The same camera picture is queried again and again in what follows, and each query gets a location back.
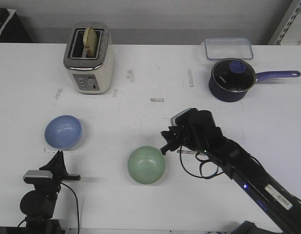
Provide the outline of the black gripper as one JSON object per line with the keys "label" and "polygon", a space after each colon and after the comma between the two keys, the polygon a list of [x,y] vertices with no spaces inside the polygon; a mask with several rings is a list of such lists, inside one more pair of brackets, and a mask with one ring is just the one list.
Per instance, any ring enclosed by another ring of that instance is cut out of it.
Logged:
{"label": "black gripper", "polygon": [[201,151],[201,143],[199,134],[201,131],[201,123],[188,123],[187,125],[169,126],[167,131],[162,131],[161,136],[166,140],[167,144],[160,148],[162,155],[166,155],[168,151],[175,151],[181,145],[187,146],[193,151]]}
{"label": "black gripper", "polygon": [[81,175],[69,174],[66,170],[63,151],[58,150],[53,158],[39,168],[44,177],[39,180],[39,188],[59,188],[63,181],[80,181]]}

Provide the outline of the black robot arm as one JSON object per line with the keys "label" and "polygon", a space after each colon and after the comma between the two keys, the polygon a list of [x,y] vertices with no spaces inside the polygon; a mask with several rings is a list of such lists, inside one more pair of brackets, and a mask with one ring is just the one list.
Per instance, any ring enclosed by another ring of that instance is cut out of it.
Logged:
{"label": "black robot arm", "polygon": [[63,151],[38,170],[28,170],[23,181],[32,184],[34,189],[26,193],[20,201],[20,210],[26,215],[17,228],[22,234],[64,234],[60,221],[53,219],[54,210],[61,186],[68,188],[75,196],[77,231],[80,231],[79,205],[76,193],[65,181],[79,181],[80,175],[69,174],[66,170]]}
{"label": "black robot arm", "polygon": [[201,164],[212,162],[234,180],[285,234],[301,234],[301,200],[290,194],[238,143],[223,136],[208,110],[186,109],[171,119],[161,132],[166,145],[162,154],[183,146],[207,155]]}

